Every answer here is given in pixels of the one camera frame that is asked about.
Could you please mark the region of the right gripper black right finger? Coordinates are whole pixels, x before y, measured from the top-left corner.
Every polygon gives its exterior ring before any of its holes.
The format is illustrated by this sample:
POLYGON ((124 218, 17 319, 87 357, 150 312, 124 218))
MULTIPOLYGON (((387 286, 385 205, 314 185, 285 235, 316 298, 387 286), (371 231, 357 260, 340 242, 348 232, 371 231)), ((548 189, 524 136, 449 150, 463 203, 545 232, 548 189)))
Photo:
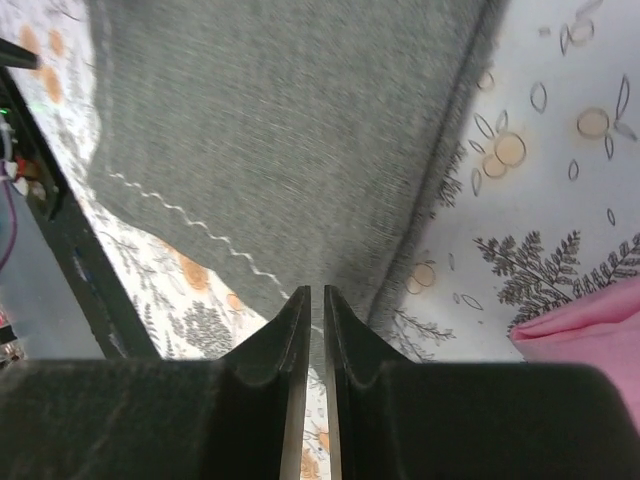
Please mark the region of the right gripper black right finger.
POLYGON ((613 384, 569 364, 416 363, 324 290, 335 479, 635 479, 613 384))

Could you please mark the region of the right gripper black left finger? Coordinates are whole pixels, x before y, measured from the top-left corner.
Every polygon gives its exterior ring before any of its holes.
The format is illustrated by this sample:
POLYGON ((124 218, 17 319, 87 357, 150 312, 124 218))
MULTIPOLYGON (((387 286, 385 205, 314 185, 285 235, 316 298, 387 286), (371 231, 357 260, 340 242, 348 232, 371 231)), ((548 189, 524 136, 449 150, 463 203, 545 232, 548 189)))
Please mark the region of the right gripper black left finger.
POLYGON ((296 479, 311 290, 216 360, 24 360, 1 374, 5 479, 296 479))

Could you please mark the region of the grey cloth napkin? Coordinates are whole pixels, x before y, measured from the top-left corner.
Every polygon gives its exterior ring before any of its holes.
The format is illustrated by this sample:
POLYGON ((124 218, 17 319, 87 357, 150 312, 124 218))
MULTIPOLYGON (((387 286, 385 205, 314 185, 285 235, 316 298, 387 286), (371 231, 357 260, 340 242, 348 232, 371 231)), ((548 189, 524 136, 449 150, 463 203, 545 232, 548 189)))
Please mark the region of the grey cloth napkin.
POLYGON ((337 287, 380 323, 502 1, 91 1, 98 201, 255 312, 337 287))

